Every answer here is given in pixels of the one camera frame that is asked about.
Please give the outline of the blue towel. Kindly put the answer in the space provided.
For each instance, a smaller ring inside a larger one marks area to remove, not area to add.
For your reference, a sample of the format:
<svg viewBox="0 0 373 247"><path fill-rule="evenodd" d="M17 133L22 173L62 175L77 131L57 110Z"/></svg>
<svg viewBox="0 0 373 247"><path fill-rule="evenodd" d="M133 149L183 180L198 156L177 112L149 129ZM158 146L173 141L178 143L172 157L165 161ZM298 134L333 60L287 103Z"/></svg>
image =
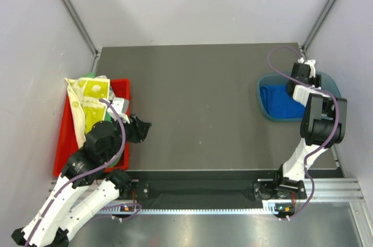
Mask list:
<svg viewBox="0 0 373 247"><path fill-rule="evenodd" d="M287 93L285 85L259 87L263 113L273 121L296 121L304 115L305 108Z"/></svg>

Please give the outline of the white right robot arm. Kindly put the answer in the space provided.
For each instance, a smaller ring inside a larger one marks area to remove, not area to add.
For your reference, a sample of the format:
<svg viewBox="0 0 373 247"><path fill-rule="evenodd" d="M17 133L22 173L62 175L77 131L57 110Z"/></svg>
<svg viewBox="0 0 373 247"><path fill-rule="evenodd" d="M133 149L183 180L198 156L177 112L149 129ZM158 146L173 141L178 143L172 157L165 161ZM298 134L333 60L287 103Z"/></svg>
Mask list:
<svg viewBox="0 0 373 247"><path fill-rule="evenodd" d="M305 111L300 125L301 140L272 183L272 191L279 198L293 193L304 197L303 180L308 169L327 149L341 143L346 132L347 100L321 88L322 76L316 73L315 63L300 58L294 63L286 85L287 94Z"/></svg>

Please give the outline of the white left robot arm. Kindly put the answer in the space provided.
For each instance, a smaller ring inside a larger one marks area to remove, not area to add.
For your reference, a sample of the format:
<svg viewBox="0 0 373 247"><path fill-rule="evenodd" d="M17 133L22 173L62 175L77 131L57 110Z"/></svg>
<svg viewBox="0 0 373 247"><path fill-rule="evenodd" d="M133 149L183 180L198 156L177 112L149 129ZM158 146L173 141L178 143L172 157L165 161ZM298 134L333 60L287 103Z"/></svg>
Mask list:
<svg viewBox="0 0 373 247"><path fill-rule="evenodd" d="M121 169L105 174L106 166L125 144L142 143L150 122L131 115L128 123L95 123L83 146L63 167L54 189L31 222L12 233L19 246L68 246L76 233L104 206L132 193L132 180Z"/></svg>

